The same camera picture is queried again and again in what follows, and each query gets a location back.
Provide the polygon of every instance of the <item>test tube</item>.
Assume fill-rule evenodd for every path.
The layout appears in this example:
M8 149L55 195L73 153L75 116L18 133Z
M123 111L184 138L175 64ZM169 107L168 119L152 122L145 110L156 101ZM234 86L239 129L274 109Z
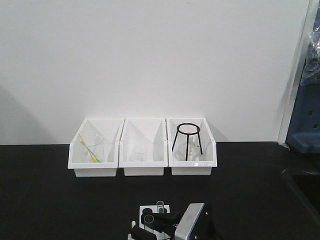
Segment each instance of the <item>test tube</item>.
M165 213L165 203L164 201L157 201L156 202L156 211L158 214L164 214Z
M154 233L154 225L155 225L155 218L154 216L147 214L144 216L144 230Z

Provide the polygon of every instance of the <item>plastic bag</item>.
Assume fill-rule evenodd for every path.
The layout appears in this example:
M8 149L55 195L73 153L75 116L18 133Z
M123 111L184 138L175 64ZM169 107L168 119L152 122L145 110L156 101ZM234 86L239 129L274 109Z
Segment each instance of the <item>plastic bag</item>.
M309 34L310 46L302 71L301 85L320 84L320 8L315 18L313 31Z

